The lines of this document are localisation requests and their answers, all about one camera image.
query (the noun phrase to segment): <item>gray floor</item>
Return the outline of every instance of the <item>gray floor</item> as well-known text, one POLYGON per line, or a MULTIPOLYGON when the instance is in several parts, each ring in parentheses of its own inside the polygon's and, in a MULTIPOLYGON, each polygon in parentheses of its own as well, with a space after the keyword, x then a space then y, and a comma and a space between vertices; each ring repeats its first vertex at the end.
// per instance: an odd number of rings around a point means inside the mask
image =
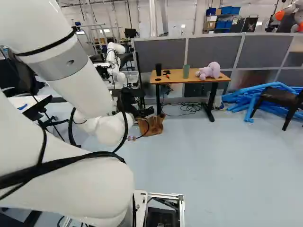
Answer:
MULTIPOLYGON (((63 120, 71 105, 47 110, 63 120)), ((178 106, 163 110, 183 113, 178 106)), ((291 121, 282 131, 280 117, 257 111, 255 122, 246 123, 244 115, 214 111, 214 123, 203 111, 167 117, 161 135, 127 141, 118 154, 133 170, 137 189, 185 195, 187 227, 301 227, 303 123, 291 121)), ((67 125, 59 130, 67 139, 67 125)), ((74 134, 84 149, 113 149, 76 126, 74 134)), ((129 134, 139 135, 138 127, 129 134)), ((36 227, 54 227, 59 217, 44 213, 36 227)))

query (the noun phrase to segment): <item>red object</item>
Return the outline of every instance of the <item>red object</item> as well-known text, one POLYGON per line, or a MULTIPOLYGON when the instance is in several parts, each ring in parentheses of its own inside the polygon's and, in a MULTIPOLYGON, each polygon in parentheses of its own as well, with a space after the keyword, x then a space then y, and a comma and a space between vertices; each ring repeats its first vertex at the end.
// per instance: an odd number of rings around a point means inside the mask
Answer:
POLYGON ((277 13, 275 14, 275 17, 276 17, 277 20, 282 20, 283 17, 284 17, 284 15, 285 15, 285 12, 284 12, 284 11, 279 11, 279 12, 277 12, 277 13))
POLYGON ((299 23, 299 30, 298 32, 303 32, 303 22, 299 23))

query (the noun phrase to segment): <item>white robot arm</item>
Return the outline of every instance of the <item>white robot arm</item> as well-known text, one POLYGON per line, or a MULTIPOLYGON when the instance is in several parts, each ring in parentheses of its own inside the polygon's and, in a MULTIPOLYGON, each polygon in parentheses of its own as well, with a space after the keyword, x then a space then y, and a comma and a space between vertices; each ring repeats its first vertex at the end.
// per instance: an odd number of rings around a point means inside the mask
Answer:
POLYGON ((125 47, 120 44, 110 42, 107 45, 106 61, 110 64, 110 68, 107 69, 110 75, 109 80, 111 83, 126 84, 126 75, 120 72, 121 59, 117 54, 125 53, 125 47))
POLYGON ((284 16, 292 13, 294 13, 294 21, 296 24, 291 27, 290 32, 303 32, 303 0, 294 1, 291 5, 275 13, 272 19, 281 21, 284 16))
MULTIPOLYGON (((56 1, 4 0, 2 5, 0 29, 5 32, 0 35, 0 44, 9 47, 77 108, 75 121, 92 119, 96 123, 90 126, 101 138, 104 133, 98 126, 117 129, 111 142, 119 141, 124 132, 121 115, 107 116, 112 97, 56 1)), ((52 134, 45 136, 2 93, 0 103, 0 198, 16 187, 1 186, 3 179, 37 165, 46 139, 43 162, 89 153, 52 134)), ((30 180, 0 199, 0 207, 57 212, 97 227, 115 227, 125 218, 133 193, 134 177, 128 166, 112 157, 99 157, 30 180)))

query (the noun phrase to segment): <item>green cup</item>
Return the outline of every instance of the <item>green cup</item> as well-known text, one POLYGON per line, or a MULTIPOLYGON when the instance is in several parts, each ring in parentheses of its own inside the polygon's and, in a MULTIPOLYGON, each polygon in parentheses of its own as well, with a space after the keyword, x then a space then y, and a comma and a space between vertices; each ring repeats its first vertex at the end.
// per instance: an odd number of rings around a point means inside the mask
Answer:
POLYGON ((187 79, 189 74, 190 65, 183 66, 183 78, 187 79))

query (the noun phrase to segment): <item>black cup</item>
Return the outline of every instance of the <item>black cup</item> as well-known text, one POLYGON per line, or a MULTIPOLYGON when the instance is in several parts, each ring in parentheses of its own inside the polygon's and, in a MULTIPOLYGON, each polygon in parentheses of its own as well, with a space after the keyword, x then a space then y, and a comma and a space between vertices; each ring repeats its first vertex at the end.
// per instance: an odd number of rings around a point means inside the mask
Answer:
POLYGON ((157 72, 157 76, 162 76, 162 64, 158 63, 156 64, 156 72, 157 72))

